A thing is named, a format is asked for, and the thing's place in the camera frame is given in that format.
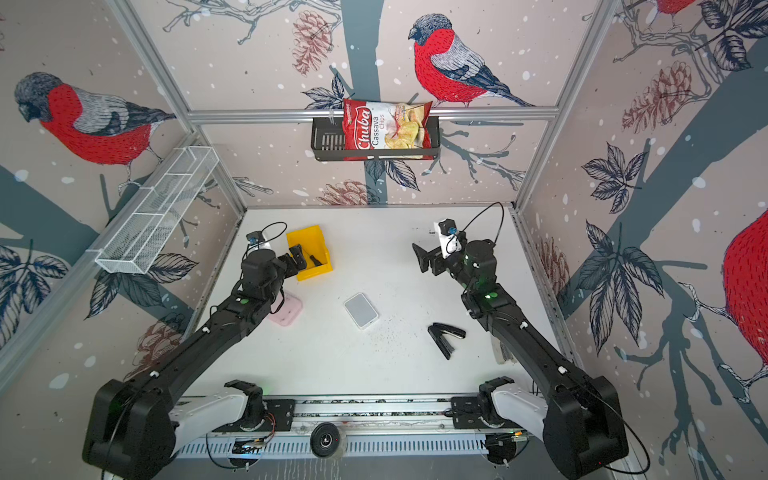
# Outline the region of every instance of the yellow bin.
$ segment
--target yellow bin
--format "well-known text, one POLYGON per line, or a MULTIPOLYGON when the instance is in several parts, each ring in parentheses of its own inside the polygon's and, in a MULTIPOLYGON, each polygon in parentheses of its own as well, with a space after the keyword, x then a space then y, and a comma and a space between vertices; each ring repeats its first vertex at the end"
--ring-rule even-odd
POLYGON ((286 238, 288 239, 288 247, 293 247, 300 243, 301 250, 304 252, 306 270, 302 270, 296 275, 297 280, 306 280, 333 270, 331 256, 326 247, 326 239, 319 225, 290 232, 286 235, 286 238), (323 265, 315 266, 315 263, 310 259, 310 255, 314 255, 323 265))

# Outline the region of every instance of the white tabletop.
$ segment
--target white tabletop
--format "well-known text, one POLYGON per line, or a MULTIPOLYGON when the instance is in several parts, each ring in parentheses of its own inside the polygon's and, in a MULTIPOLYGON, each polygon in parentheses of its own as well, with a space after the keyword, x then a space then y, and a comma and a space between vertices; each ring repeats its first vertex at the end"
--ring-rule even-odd
MULTIPOLYGON (((498 365, 490 334, 466 313, 462 288, 448 273, 421 273, 411 243, 438 246, 433 222, 447 218, 464 227, 480 207, 312 208, 249 210, 214 286, 206 313, 227 298, 240 278, 245 235, 281 220, 288 231, 320 225, 333 272, 285 290, 303 302, 290 326, 264 320, 246 339, 226 351, 187 390, 208 395, 233 379, 255 382, 265 395, 372 395, 477 392, 497 376, 530 385, 519 364, 498 365), (360 330, 343 303, 364 293, 379 318, 360 330), (466 330, 465 339, 446 336, 455 351, 446 360, 427 332, 434 322, 466 330)), ((493 239, 500 220, 493 207, 467 230, 469 240, 493 239)), ((499 283, 517 300, 530 324, 556 345, 545 308, 528 268, 515 227, 505 212, 495 255, 499 283)), ((280 228, 270 228, 277 234, 280 228)), ((285 235, 271 242, 287 252, 285 235)))

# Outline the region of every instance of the bird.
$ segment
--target bird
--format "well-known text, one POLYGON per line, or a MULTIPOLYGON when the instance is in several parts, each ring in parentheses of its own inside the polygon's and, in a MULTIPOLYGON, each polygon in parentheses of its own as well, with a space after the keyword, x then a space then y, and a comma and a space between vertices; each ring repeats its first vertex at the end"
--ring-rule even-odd
POLYGON ((672 27, 667 31, 667 34, 669 34, 675 28, 682 29, 683 26, 674 21, 674 16, 683 8, 694 3, 694 0, 649 0, 649 2, 654 6, 655 12, 653 12, 653 19, 648 22, 648 31, 653 31, 651 26, 656 21, 656 17, 659 13, 666 13, 667 15, 672 16, 672 27))
POLYGON ((750 387, 757 380, 768 377, 768 210, 741 230, 726 249, 723 258, 723 288, 726 306, 718 308, 699 301, 696 291, 689 283, 681 283, 691 291, 697 311, 692 317, 695 322, 700 310, 725 316, 739 329, 747 343, 763 360, 763 366, 753 376, 742 379, 726 363, 719 367, 733 375, 744 388, 744 396, 736 397, 742 403, 750 403, 750 387))
POLYGON ((452 101, 469 106, 476 98, 492 96, 508 98, 522 107, 533 106, 515 97, 491 73, 485 60, 464 45, 445 15, 423 15, 413 24, 408 39, 415 42, 416 78, 437 98, 437 105, 452 101))
POLYGON ((149 140, 162 122, 176 118, 158 108, 147 108, 109 94, 95 94, 65 84, 59 77, 36 71, 16 84, 18 111, 51 132, 73 154, 100 165, 124 165, 131 180, 131 162, 151 149, 149 140))

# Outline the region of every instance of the red chip bag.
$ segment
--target red chip bag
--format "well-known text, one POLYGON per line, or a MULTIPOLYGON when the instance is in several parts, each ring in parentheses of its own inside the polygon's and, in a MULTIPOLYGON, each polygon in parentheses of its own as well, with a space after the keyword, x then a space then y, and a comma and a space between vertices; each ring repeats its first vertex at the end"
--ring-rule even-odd
MULTIPOLYGON (((432 102, 385 104, 378 101, 344 101, 344 138, 347 150, 432 148, 425 126, 432 102)), ((370 157, 345 157, 368 160, 370 157)), ((431 160, 431 155, 392 155, 380 158, 431 160)))

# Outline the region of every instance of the white wire basket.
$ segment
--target white wire basket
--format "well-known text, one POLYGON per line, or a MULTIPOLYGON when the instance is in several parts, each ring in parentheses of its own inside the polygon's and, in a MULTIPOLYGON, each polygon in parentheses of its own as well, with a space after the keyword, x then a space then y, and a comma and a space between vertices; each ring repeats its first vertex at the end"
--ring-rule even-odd
POLYGON ((120 227, 96 263, 109 273, 146 273, 219 163, 212 147, 185 147, 120 227))

